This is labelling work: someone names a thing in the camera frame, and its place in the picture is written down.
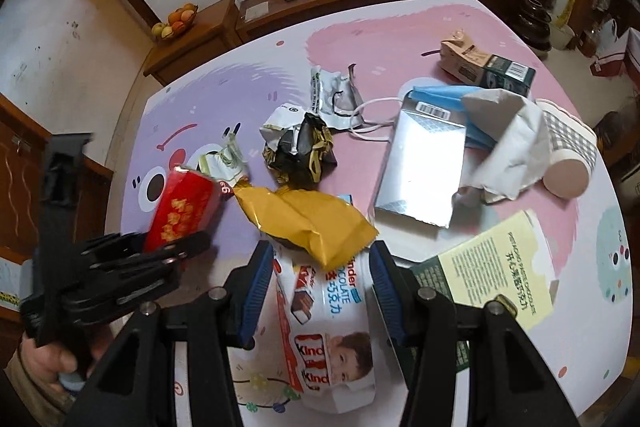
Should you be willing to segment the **person's left hand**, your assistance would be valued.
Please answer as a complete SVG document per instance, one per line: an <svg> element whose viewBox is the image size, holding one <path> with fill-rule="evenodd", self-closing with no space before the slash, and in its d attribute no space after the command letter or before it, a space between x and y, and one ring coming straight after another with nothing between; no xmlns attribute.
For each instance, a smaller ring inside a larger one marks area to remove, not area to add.
<svg viewBox="0 0 640 427"><path fill-rule="evenodd" d="M60 375L74 373L77 369L75 355L59 343L38 347L35 340L23 336L20 355L25 369L36 383L56 393L65 391Z"/></svg>

